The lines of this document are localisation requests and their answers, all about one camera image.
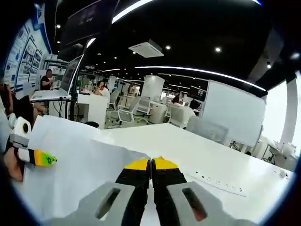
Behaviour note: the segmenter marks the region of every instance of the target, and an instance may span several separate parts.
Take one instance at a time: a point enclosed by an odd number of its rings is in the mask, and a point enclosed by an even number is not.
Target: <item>computer monitor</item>
[[[61,88],[63,90],[65,90],[67,92],[67,94],[70,93],[73,79],[75,77],[76,72],[79,69],[79,65],[80,65],[80,62],[81,62],[83,56],[84,55],[81,55],[68,63],[68,66],[66,68],[66,71],[62,78],[62,83],[61,83]]]
[[[187,95],[195,100],[205,101],[206,91],[190,87],[189,93]]]
[[[118,0],[99,0],[70,16],[63,28],[61,49],[108,31]]]

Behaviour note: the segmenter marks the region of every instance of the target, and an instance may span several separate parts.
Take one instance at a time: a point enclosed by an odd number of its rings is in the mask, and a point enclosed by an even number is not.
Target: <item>cable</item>
[[[60,102],[58,102],[58,104],[60,105],[60,112],[58,114],[58,117],[61,118],[62,117],[61,113],[62,113],[62,104],[63,104],[63,101],[61,101],[61,104],[60,104]]]
[[[79,102],[76,101],[75,103],[77,105],[77,117],[76,117],[76,121],[79,121]]]
[[[55,108],[56,112],[60,115],[60,113],[58,112],[57,108],[55,107],[54,101],[52,101],[52,105],[53,105],[53,107]]]

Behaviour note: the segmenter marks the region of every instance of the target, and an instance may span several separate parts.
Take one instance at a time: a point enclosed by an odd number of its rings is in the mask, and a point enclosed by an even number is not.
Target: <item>white office chair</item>
[[[185,117],[184,117],[184,109],[179,105],[170,104],[170,118],[168,123],[173,124],[177,127],[184,128],[185,125]]]
[[[118,105],[118,110],[111,112],[111,117],[119,121],[119,126],[121,126],[123,121],[134,122],[134,109],[139,104],[139,100],[140,97],[135,98],[129,107]]]
[[[222,145],[227,143],[229,133],[228,128],[196,116],[190,117],[186,130]]]
[[[117,100],[117,97],[119,95],[119,91],[115,90],[114,92],[112,92],[112,94],[110,95],[110,103],[109,103],[109,106],[111,105],[114,109],[114,111],[116,111],[116,100]]]
[[[145,97],[142,97],[139,100],[139,105],[137,107],[137,112],[141,112],[143,113],[143,116],[141,119],[138,120],[138,122],[141,122],[142,120],[145,121],[147,124],[149,124],[150,122],[148,121],[148,119],[145,118],[149,117],[151,115],[151,100]]]

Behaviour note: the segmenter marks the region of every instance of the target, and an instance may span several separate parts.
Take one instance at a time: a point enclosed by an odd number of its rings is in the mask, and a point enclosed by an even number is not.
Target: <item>person's hand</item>
[[[13,179],[22,182],[23,176],[20,166],[18,165],[17,158],[15,157],[14,150],[14,147],[8,149],[8,151],[4,155],[4,163],[8,169],[9,175]]]

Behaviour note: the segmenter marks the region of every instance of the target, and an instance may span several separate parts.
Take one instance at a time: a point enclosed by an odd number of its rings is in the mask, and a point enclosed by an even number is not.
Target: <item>white column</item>
[[[142,97],[149,97],[151,100],[160,100],[164,79],[156,75],[146,75],[143,85]]]
[[[115,76],[110,76],[109,77],[109,81],[108,81],[108,90],[110,91],[110,93],[113,91],[114,86],[115,86],[115,81],[116,81],[116,77]]]
[[[298,110],[298,92],[297,92],[297,80],[293,79],[286,85],[287,87],[287,105],[286,116],[283,133],[280,139],[280,143],[291,143],[295,132],[297,122],[297,110]]]

